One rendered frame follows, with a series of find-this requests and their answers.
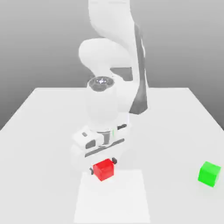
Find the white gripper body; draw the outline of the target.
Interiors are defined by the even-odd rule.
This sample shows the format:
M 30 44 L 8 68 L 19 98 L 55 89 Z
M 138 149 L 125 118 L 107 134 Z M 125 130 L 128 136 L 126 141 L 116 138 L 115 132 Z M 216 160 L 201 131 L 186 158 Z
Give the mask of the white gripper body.
M 103 144 L 102 134 L 74 134 L 70 149 L 71 163 L 74 168 L 91 168 L 107 158 L 119 159 L 130 148 L 130 135 L 117 134 L 109 144 Z

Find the small red cube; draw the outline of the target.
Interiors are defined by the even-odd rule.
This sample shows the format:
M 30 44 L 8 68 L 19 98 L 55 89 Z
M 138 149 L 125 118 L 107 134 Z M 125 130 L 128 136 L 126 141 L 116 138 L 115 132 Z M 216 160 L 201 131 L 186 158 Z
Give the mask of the small red cube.
M 100 181 L 104 181 L 114 175 L 114 164 L 110 159 L 105 159 L 94 164 L 93 171 Z

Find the small green cube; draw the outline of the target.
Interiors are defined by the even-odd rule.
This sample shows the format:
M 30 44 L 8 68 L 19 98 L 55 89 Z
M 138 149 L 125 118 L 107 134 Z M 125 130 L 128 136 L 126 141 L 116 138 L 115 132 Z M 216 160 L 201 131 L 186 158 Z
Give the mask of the small green cube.
M 200 168 L 198 181 L 207 186 L 214 187 L 218 180 L 220 171 L 221 166 L 206 161 Z

